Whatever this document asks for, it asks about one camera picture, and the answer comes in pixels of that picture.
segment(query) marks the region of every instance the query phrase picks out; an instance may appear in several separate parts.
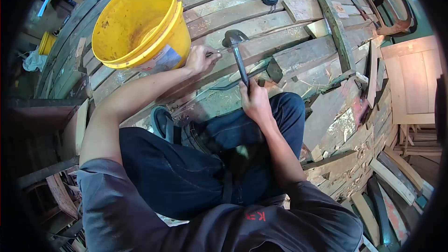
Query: yellow bucket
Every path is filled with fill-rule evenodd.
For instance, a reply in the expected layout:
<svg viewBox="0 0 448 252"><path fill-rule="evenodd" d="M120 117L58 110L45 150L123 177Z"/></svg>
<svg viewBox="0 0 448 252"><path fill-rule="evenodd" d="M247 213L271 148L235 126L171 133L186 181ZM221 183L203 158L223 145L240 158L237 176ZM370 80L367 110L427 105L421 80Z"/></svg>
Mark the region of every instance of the yellow bucket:
<svg viewBox="0 0 448 252"><path fill-rule="evenodd" d="M178 68L191 46L182 12L181 0L111 0L93 30L93 53L115 69Z"/></svg>
<svg viewBox="0 0 448 252"><path fill-rule="evenodd" d="M56 41L56 36L48 33L48 31L45 31L45 33L42 36L42 39L40 40L39 54L48 55L50 53L50 50L52 49L55 41Z"/></svg>

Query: dark jeans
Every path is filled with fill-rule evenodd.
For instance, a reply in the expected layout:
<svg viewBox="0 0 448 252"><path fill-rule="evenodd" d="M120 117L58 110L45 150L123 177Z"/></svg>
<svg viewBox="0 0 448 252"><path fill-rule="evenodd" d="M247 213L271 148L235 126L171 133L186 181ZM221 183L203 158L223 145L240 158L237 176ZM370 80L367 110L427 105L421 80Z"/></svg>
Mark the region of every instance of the dark jeans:
<svg viewBox="0 0 448 252"><path fill-rule="evenodd" d="M280 132L299 158L305 125L303 100L284 92L269 101ZM120 129L123 166L154 211L189 220L222 204L224 171L234 158L229 150L239 145L249 146L255 154L250 166L236 174L231 203L247 206L283 194L273 176L266 140L242 109L198 124L196 129L201 137L210 137L205 145L217 155L168 143L139 127Z"/></svg>

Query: bucket label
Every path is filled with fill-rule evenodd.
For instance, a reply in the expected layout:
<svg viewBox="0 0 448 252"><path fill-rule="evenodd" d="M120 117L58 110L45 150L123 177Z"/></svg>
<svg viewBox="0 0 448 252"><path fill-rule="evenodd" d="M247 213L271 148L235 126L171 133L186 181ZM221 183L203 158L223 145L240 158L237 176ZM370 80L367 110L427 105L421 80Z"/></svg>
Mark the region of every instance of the bucket label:
<svg viewBox="0 0 448 252"><path fill-rule="evenodd" d="M134 67L137 70L150 74L168 71L181 61L182 57L170 45L165 45L163 49L147 62Z"/></svg>

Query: hand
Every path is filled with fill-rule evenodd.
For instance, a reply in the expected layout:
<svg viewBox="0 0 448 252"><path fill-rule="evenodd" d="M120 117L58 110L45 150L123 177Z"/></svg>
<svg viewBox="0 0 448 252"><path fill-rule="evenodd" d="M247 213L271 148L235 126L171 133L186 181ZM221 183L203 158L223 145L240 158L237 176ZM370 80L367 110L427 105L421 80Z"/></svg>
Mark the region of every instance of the hand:
<svg viewBox="0 0 448 252"><path fill-rule="evenodd" d="M247 95L247 87L240 81L241 105L246 115L249 116L260 128L266 124L276 123L272 116L271 104L267 97L267 90L258 86L254 79L249 80L250 96Z"/></svg>
<svg viewBox="0 0 448 252"><path fill-rule="evenodd" d="M219 51L214 48L205 45L193 46L188 55L185 68L191 70L193 75L196 75L207 70L211 64L215 64L221 57L222 55Z"/></svg>

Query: hammer head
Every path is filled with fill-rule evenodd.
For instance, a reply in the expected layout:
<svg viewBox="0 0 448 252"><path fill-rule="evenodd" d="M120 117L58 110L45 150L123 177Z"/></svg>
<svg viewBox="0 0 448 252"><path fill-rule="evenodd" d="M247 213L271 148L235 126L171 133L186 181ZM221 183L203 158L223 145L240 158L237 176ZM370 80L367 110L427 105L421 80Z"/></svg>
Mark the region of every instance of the hammer head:
<svg viewBox="0 0 448 252"><path fill-rule="evenodd" d="M223 47L231 47L240 42L249 41L249 38L238 29L231 29L225 32L223 39Z"/></svg>

